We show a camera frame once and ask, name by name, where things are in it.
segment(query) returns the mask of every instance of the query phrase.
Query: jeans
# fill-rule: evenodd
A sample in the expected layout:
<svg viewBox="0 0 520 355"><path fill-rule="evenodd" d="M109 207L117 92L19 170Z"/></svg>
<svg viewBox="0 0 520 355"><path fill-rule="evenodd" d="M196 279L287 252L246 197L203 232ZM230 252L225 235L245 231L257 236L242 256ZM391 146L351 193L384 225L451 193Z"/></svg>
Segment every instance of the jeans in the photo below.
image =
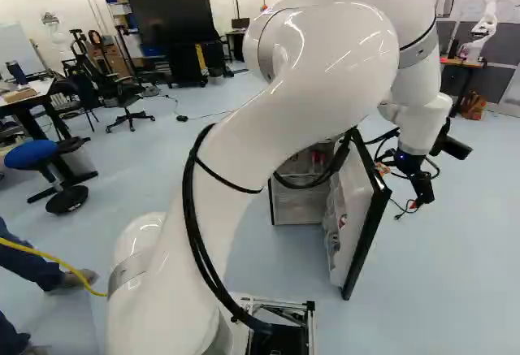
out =
<svg viewBox="0 0 520 355"><path fill-rule="evenodd" d="M12 235L7 230L5 221L0 217L0 237L16 244L31 246ZM47 262L44 258L17 249L0 245L0 266L14 272L26 280L34 282L44 292L56 288L63 279L63 272L58 263ZM18 333L0 312L0 353L2 355L19 355L28 345L30 335Z"/></svg>

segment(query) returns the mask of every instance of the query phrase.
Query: yellow object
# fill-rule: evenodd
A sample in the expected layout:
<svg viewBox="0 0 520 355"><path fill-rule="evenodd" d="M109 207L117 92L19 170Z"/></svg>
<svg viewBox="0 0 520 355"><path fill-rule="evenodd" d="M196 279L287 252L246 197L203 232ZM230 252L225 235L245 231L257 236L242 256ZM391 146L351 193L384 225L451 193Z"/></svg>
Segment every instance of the yellow object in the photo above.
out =
<svg viewBox="0 0 520 355"><path fill-rule="evenodd" d="M42 258L57 262L60 266L67 268L72 274L77 276L88 292L92 293L94 296L108 297L108 294L106 294L105 292L97 292L93 288L91 288L89 281L85 278L85 276L83 274L81 274L81 271L77 270L70 264L65 263L61 259L55 258L54 256L49 255L48 253L38 251L34 248L30 248L30 247L26 247L25 245L19 245L19 244L13 243L12 241L3 239L1 237L0 237L0 244L5 245L6 247L9 247L9 248L18 249L19 251L31 253L33 255L38 255L38 256L41 256Z"/></svg>
<svg viewBox="0 0 520 355"><path fill-rule="evenodd" d="M195 49L197 50L198 65L201 69L206 69L206 61L204 59L204 54L202 53L201 44L195 44Z"/></svg>

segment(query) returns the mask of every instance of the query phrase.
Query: black monitor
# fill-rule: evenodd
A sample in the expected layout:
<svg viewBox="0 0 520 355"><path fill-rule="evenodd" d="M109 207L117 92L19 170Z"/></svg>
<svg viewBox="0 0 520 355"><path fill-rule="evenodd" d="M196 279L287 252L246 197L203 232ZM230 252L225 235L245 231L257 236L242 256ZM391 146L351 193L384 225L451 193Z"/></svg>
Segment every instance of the black monitor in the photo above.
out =
<svg viewBox="0 0 520 355"><path fill-rule="evenodd" d="M143 44L169 48L214 41L210 0L128 0Z"/></svg>

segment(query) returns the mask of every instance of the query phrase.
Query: black office chair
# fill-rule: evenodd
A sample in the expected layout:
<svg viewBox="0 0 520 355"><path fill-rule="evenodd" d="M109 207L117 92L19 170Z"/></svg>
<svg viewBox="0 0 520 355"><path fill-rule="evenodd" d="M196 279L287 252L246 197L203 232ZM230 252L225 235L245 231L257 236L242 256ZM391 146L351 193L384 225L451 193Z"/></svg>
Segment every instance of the black office chair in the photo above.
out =
<svg viewBox="0 0 520 355"><path fill-rule="evenodd" d="M76 60L82 71L96 84L99 95L103 99L115 99L117 106L124 109L124 115L117 117L113 124L106 127L107 133L112 132L114 126L120 125L124 121L128 121L128 126L132 132L136 131L133 127L134 119L149 119L155 121L155 117L147 115L144 111L131 113L128 109L131 104L142 99L142 96L139 94L146 91L146 88L139 83L136 77L126 76L116 79L118 76L117 73L103 75L96 69L86 55L77 55Z"/></svg>
<svg viewBox="0 0 520 355"><path fill-rule="evenodd" d="M82 85L82 82L85 80L89 81L86 77L82 78L81 74L71 75L63 80L56 80L50 87L49 94L61 93L69 99L72 99L76 95L80 99L78 102L71 101L63 106L58 106L56 111L66 115L74 111L83 110L89 121L90 128L95 132L89 113L99 122L98 117L93 112L93 108L99 106L99 101L92 84L90 84L90 88Z"/></svg>

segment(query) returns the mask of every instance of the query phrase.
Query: blue stool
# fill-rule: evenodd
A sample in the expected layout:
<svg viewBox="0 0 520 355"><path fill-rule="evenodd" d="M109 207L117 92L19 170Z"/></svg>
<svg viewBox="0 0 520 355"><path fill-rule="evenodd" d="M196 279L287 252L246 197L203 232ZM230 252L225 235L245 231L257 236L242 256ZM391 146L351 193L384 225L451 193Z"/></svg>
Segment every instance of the blue stool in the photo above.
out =
<svg viewBox="0 0 520 355"><path fill-rule="evenodd" d="M89 189L80 185L62 188L59 180L49 169L50 162L57 154L59 154L59 147L54 141L34 140L9 151L4 158L4 164L8 168L16 170L41 172L56 191L56 194L45 205L45 209L49 213L63 214L80 208L89 196Z"/></svg>

